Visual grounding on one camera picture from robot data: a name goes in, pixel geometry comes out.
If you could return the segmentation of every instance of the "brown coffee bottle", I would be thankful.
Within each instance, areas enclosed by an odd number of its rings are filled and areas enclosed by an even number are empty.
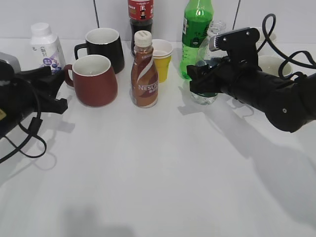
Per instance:
[[[152,34],[135,33],[135,61],[131,73],[133,102],[140,108],[149,108],[158,100],[158,72],[154,63]]]

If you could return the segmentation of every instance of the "bottle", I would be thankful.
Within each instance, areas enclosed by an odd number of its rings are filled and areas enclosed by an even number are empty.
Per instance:
[[[207,31],[207,37],[202,42],[201,46],[197,52],[196,66],[209,65],[210,68],[216,66],[223,57],[227,56],[225,51],[215,51],[211,52],[209,50],[210,39],[213,36],[223,34],[226,30],[226,23],[223,21],[212,21],[209,25]],[[192,99],[194,102],[200,105],[210,105],[216,98],[217,93],[204,93],[204,94],[194,94],[192,93]]]
[[[154,0],[128,0],[130,26],[132,28],[131,53],[134,52],[134,35],[138,31],[152,31],[154,16]]]
[[[180,70],[184,79],[190,79],[187,66],[194,65],[198,48],[207,36],[207,29],[213,19],[211,0],[190,0],[184,12],[182,31],[182,59]]]
[[[31,46],[38,67],[50,66],[52,74],[61,71],[66,62],[58,36],[47,23],[36,23],[31,31]]]
[[[135,60],[131,73],[133,102],[140,108],[149,108],[158,100],[158,72],[154,64],[152,34],[135,33]]]

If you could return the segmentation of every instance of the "cola bottle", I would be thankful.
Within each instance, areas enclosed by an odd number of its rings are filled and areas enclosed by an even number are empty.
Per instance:
[[[131,53],[135,56],[135,33],[138,31],[152,31],[154,0],[128,0],[128,12],[132,28]]]

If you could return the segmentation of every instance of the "white bottle cap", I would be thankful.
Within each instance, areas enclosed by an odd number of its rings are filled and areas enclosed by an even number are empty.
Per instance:
[[[44,37],[51,34],[51,28],[47,23],[36,23],[31,26],[33,36]]]
[[[149,47],[153,43],[152,33],[149,31],[138,31],[134,36],[135,45],[138,47]]]

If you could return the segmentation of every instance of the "red bottle label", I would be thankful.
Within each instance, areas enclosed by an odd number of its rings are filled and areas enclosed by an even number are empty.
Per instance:
[[[146,21],[154,16],[154,0],[128,0],[129,17],[138,21]]]

